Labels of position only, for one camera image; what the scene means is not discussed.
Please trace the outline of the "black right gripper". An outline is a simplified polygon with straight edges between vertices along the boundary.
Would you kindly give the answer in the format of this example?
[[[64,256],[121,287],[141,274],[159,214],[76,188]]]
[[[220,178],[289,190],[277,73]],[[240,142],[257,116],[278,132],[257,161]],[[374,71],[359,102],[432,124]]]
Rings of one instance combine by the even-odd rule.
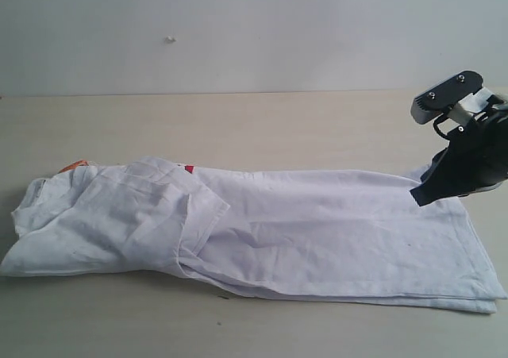
[[[419,206],[443,198],[495,189],[507,180],[507,112],[496,110],[448,133],[448,147],[438,152],[410,190]]]

